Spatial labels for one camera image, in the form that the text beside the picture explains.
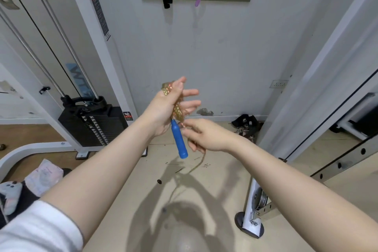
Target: gold beaded rope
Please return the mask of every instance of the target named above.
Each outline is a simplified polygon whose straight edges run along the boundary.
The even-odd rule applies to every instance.
[[[164,95],[167,96],[172,91],[172,83],[173,83],[173,81],[172,82],[166,82],[161,86],[161,89],[164,92]],[[173,113],[172,113],[172,116],[171,116],[171,118],[176,119],[180,122],[183,122],[184,117],[185,117],[185,111],[182,110],[182,108],[180,106],[180,102],[182,102],[183,100],[184,100],[184,98],[181,95],[178,98],[177,102],[175,103],[175,107],[173,109]]]

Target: hand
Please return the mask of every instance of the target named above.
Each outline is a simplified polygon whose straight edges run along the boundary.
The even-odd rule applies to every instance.
[[[172,84],[172,91],[167,96],[164,95],[162,90],[160,90],[141,116],[151,124],[154,130],[154,137],[162,135],[168,130],[173,108],[181,94],[183,97],[199,94],[197,89],[184,90],[185,82],[185,77],[181,77],[177,81],[174,81]],[[201,105],[201,101],[185,101],[181,102],[180,105],[182,109],[185,110],[185,114],[188,115]]]
[[[182,129],[182,135],[188,138],[188,145],[192,151],[229,151],[234,138],[237,137],[233,132],[205,119],[187,119],[183,125],[185,128]]]

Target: forearm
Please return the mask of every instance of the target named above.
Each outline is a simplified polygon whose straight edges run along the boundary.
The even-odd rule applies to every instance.
[[[41,199],[70,217],[88,241],[152,138],[153,129],[141,116]]]
[[[377,251],[378,224],[325,185],[235,136],[230,153],[315,251]]]

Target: wall stain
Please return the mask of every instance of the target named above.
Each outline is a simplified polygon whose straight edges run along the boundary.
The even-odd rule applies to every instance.
[[[197,111],[197,114],[201,115],[201,116],[212,116],[212,115],[214,115],[213,111],[208,111],[205,107],[203,107],[202,109],[199,109]]]

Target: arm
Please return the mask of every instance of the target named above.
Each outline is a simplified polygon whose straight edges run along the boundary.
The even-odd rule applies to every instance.
[[[325,185],[211,121],[184,124],[194,129],[183,130],[192,150],[232,154],[315,251],[378,251],[378,224]]]
[[[160,91],[131,126],[41,198],[76,223],[84,242],[97,229],[147,145],[169,128],[173,106],[180,95],[198,95],[198,90],[183,90],[185,81],[184,77],[175,81],[167,96]],[[181,106],[190,113],[200,104],[188,101]]]

